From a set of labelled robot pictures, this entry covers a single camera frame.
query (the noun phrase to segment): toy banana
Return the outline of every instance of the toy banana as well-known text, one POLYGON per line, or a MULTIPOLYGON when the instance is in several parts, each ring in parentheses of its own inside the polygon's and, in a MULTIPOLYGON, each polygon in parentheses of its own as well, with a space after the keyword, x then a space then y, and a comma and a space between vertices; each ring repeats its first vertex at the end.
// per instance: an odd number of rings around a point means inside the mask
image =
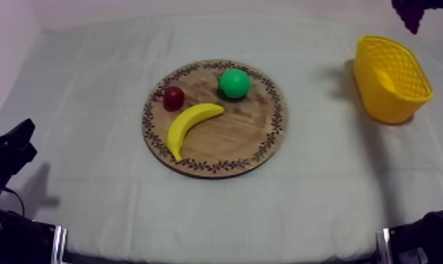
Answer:
POLYGON ((167 148, 176 159, 176 162, 182 160, 180 149, 188 130, 199 122, 222 114, 224 111, 225 109, 220 105, 202 103, 187 108, 176 117, 168 129, 167 135, 167 148))

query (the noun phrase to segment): white tablecloth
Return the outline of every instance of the white tablecloth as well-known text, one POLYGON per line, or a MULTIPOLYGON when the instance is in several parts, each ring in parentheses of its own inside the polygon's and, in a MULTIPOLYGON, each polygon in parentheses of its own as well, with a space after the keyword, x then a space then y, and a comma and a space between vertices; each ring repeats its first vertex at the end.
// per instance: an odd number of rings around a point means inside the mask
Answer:
MULTIPOLYGON (((47 34, 0 114, 31 117, 36 159, 12 179, 27 216, 70 230, 70 249, 178 263, 316 261, 374 250, 374 232, 443 209, 443 44, 291 15, 149 15, 47 34), (370 120, 350 71, 362 34, 410 46, 435 98, 403 126, 370 120), (284 93, 288 132, 228 180, 168 170, 145 146, 143 103, 170 71, 231 59, 284 93)), ((14 197, 0 205, 19 210, 14 197)))

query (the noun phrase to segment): wooden plate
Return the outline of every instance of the wooden plate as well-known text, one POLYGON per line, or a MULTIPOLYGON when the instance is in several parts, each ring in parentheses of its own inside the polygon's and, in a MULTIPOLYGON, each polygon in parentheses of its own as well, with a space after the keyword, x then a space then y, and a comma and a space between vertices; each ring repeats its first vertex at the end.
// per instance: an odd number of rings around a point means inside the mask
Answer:
POLYGON ((238 176, 261 165, 282 143, 287 125, 284 96, 267 75, 231 60, 204 60, 181 67, 162 79, 149 95, 143 112, 143 136, 156 158, 169 168, 196 178, 238 176), (222 97, 218 77, 228 69, 249 75, 251 90, 238 102, 222 97), (185 93, 181 110, 167 112, 164 89, 177 86, 185 93), (166 137, 172 121, 198 103, 215 103, 224 114, 194 126, 185 136, 176 163, 166 137))

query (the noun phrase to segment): red fruit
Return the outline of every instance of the red fruit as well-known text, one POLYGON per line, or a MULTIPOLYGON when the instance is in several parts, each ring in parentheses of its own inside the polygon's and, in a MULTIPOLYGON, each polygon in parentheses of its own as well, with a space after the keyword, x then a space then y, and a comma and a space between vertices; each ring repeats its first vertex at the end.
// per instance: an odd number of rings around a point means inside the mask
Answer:
POLYGON ((168 87, 164 91, 164 108, 169 112, 177 111, 182 108, 185 94, 178 87, 168 87))

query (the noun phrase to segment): yellow basket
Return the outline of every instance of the yellow basket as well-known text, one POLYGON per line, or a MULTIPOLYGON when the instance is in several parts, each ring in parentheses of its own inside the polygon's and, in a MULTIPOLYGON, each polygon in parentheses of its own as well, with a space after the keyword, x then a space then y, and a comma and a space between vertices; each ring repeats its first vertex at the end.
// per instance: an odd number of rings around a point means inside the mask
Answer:
POLYGON ((365 109, 385 123, 406 121, 432 98, 431 86, 413 53, 391 39, 360 38, 354 75, 365 109))

